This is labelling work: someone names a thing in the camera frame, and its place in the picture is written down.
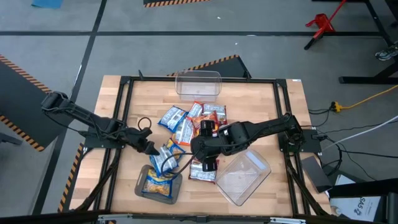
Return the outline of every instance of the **wooden table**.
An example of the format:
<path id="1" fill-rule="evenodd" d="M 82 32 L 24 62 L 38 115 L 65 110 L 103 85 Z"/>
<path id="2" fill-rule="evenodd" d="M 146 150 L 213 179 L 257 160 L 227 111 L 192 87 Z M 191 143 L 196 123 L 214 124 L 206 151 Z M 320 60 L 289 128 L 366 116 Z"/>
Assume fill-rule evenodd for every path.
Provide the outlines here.
<path id="1" fill-rule="evenodd" d="M 114 102 L 118 92 L 120 76 L 104 76 L 95 113 L 100 116 L 112 117 Z M 309 125 L 310 117 L 303 86 L 300 80 L 287 80 L 292 112 L 301 125 Z M 122 102 L 126 97 L 124 91 Z M 159 126 L 157 122 L 173 105 L 189 110 L 193 102 L 181 102 L 174 90 L 174 82 L 140 82 L 135 81 L 132 100 L 129 109 L 127 125 L 137 127 L 137 120 L 147 116 L 152 120 L 153 134 L 149 140 L 155 142 L 159 148 L 165 143 L 171 133 Z M 235 121 L 251 121 L 258 123 L 277 118 L 275 98 L 271 84 L 264 83 L 224 83 L 216 104 L 226 105 L 229 123 Z M 123 106 L 120 109 L 121 119 Z M 166 205 L 160 202 L 138 197 L 134 193 L 136 181 L 143 165 L 150 164 L 149 156 L 137 153 L 131 147 L 126 147 L 121 155 L 116 185 L 114 189 L 111 211 L 114 213 L 168 213 L 168 214 L 208 214 L 208 215 L 262 215 L 262 216 L 291 216 L 292 208 L 287 184 L 287 175 L 283 155 L 279 150 L 277 136 L 272 135 L 258 139 L 251 149 L 260 153 L 270 164 L 272 172 L 259 188 L 241 206 L 229 203 L 218 191 L 215 184 L 188 180 L 189 169 L 182 172 L 183 184 L 180 189 L 177 203 Z M 301 157 L 311 156 L 310 153 L 301 153 Z M 72 195 L 70 209 L 79 206 L 98 183 L 104 149 L 93 149 L 85 156 L 80 165 Z M 219 157 L 219 172 L 222 171 L 233 156 Z M 189 160 L 185 156 L 180 164 Z M 305 183 L 318 203 L 327 212 L 330 211 L 328 198 L 325 194 L 316 193 L 305 174 Z M 295 186 L 298 208 L 303 212 L 299 188 Z M 105 186 L 100 208 L 104 207 L 108 187 Z"/>

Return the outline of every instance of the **snack bag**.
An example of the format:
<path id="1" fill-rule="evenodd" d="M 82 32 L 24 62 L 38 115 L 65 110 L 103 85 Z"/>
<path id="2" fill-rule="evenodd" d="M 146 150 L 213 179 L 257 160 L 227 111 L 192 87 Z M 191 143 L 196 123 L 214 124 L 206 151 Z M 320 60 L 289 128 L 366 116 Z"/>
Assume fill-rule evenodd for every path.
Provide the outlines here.
<path id="1" fill-rule="evenodd" d="M 152 163 L 152 165 L 155 167 L 155 171 L 158 177 L 160 177 L 162 173 L 167 173 L 172 169 L 178 167 L 177 161 L 175 160 L 174 157 L 172 157 L 166 161 L 166 163 L 163 166 L 163 170 L 160 170 L 163 162 L 166 160 L 166 158 L 168 158 L 171 155 L 172 153 L 170 152 L 170 150 L 166 147 L 166 145 L 163 145 L 159 150 L 158 156 L 154 155 L 149 156 L 149 160 Z"/>
<path id="2" fill-rule="evenodd" d="M 203 180 L 216 184 L 217 171 L 204 172 L 202 169 L 202 163 L 196 159 L 192 160 L 190 166 L 190 173 L 188 179 L 190 180 Z"/>
<path id="3" fill-rule="evenodd" d="M 187 117 L 194 118 L 200 116 L 202 112 L 203 112 L 203 103 L 194 101 Z"/>
<path id="4" fill-rule="evenodd" d="M 193 137 L 193 124 L 188 118 L 185 118 L 179 124 L 175 133 L 172 134 L 172 139 L 177 144 L 189 146 L 191 144 L 192 137 Z"/>
<path id="5" fill-rule="evenodd" d="M 143 193 L 161 194 L 171 198 L 172 194 L 172 179 L 167 177 L 157 177 L 153 169 L 148 170 L 147 179 L 144 183 Z"/>
<path id="6" fill-rule="evenodd" d="M 211 105 L 208 103 L 205 103 L 203 105 L 203 115 L 208 115 L 212 113 L 214 110 L 217 112 L 217 119 L 220 125 L 228 124 L 226 120 L 226 106 Z"/>
<path id="7" fill-rule="evenodd" d="M 171 139 L 167 140 L 166 143 L 167 149 L 171 152 L 171 154 L 185 153 L 185 150 L 180 148 L 177 144 L 175 144 Z M 175 155 L 174 158 L 178 162 L 183 155 Z"/>
<path id="8" fill-rule="evenodd" d="M 215 128 L 213 129 L 213 132 L 216 132 L 218 130 L 218 120 L 217 120 L 217 113 L 216 111 L 213 111 L 212 113 L 210 113 L 209 115 L 205 116 L 199 116 L 196 118 L 189 118 L 192 121 L 193 124 L 193 135 L 196 137 L 200 134 L 200 121 L 203 120 L 213 120 L 215 123 Z"/>
<path id="9" fill-rule="evenodd" d="M 166 114 L 163 115 L 158 124 L 165 126 L 174 133 L 178 124 L 184 119 L 185 115 L 187 115 L 185 110 L 181 110 L 180 108 L 173 106 L 166 112 Z"/>

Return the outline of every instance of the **sneaker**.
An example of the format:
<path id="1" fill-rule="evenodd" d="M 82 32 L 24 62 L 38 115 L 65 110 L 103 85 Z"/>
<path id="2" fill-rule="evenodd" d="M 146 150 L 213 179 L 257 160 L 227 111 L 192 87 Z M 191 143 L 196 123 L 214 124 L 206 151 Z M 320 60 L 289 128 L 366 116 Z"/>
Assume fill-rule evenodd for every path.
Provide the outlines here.
<path id="1" fill-rule="evenodd" d="M 382 50 L 375 54 L 376 58 L 380 61 L 386 61 L 398 55 L 398 42 L 395 42 L 394 45 L 390 46 L 386 50 Z"/>

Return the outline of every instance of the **white cable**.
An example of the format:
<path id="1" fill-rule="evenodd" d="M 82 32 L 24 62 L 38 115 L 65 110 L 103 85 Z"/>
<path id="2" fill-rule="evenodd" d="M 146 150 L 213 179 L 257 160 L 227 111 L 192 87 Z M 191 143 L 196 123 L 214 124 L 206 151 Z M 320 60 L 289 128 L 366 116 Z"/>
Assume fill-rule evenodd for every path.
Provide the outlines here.
<path id="1" fill-rule="evenodd" d="M 395 117 L 393 117 L 392 119 L 390 119 L 390 120 L 388 120 L 388 121 L 386 121 L 386 122 L 380 124 L 379 126 L 376 126 L 376 127 L 371 128 L 371 129 L 369 129 L 369 130 L 366 130 L 366 131 L 363 131 L 363 132 L 361 132 L 361 133 L 354 134 L 354 135 L 352 135 L 352 136 L 350 136 L 350 137 L 347 137 L 347 138 L 344 138 L 344 139 L 342 139 L 342 140 L 339 140 L 339 141 L 337 141 L 337 142 L 335 142 L 335 143 L 333 143 L 333 144 L 327 146 L 327 147 L 324 148 L 323 150 L 325 150 L 325 149 L 327 149 L 327 148 L 329 148 L 329 147 L 332 147 L 332 146 L 334 146 L 335 144 L 338 144 L 338 143 L 343 142 L 343 141 L 345 141 L 345 140 L 349 140 L 349 139 L 351 139 L 351 138 L 355 138 L 356 136 L 360 136 L 361 134 L 365 134 L 365 133 L 368 133 L 368 132 L 370 132 L 370 131 L 376 130 L 377 128 L 383 127 L 384 125 L 390 123 L 391 121 L 393 121 L 393 120 L 395 120 L 395 119 L 397 119 L 397 118 L 398 118 L 398 116 L 395 116 Z"/>

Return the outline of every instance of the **clear plastic container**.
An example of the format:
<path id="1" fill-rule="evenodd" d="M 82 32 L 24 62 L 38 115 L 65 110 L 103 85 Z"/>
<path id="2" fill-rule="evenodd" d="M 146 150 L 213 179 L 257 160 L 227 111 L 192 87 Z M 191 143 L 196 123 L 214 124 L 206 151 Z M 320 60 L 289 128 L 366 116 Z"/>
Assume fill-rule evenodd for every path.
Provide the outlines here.
<path id="1" fill-rule="evenodd" d="M 243 151 L 217 174 L 216 184 L 229 202 L 241 206 L 270 173 L 270 165 L 260 154 Z"/>
<path id="2" fill-rule="evenodd" d="M 184 70 L 175 77 L 175 91 L 183 101 L 214 102 L 221 86 L 221 75 L 213 71 Z"/>

